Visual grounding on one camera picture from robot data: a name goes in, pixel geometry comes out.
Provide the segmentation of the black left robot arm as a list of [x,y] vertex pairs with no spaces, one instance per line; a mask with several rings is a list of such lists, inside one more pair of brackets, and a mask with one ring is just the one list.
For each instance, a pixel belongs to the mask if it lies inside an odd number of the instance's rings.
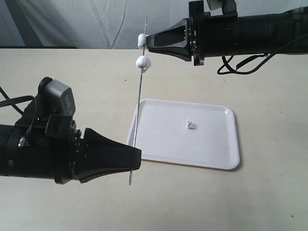
[[87,128],[81,131],[70,115],[45,112],[27,95],[4,100],[1,107],[28,102],[14,125],[0,127],[0,174],[52,179],[57,184],[90,180],[141,166],[141,150]]

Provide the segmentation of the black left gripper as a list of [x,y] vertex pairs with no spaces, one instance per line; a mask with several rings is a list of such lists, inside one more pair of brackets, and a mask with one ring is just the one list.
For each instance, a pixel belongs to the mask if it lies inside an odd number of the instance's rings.
[[41,96],[14,99],[14,104],[25,102],[29,104],[14,125],[14,176],[86,183],[140,168],[140,149],[90,128],[82,139],[73,116],[48,112]]

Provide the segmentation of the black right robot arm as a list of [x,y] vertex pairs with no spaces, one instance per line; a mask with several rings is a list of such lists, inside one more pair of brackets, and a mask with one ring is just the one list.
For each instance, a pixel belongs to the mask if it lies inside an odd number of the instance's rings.
[[189,16],[146,38],[148,51],[193,61],[255,54],[307,54],[308,9],[239,16],[236,2],[219,0],[221,15],[206,12],[204,1],[189,2]]

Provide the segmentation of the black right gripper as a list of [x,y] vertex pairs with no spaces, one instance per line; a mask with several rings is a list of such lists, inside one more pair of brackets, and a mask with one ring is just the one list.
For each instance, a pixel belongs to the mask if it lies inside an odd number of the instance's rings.
[[204,0],[189,2],[189,18],[146,38],[149,52],[177,57],[203,65],[206,57],[223,56],[240,31],[238,16],[210,11]]

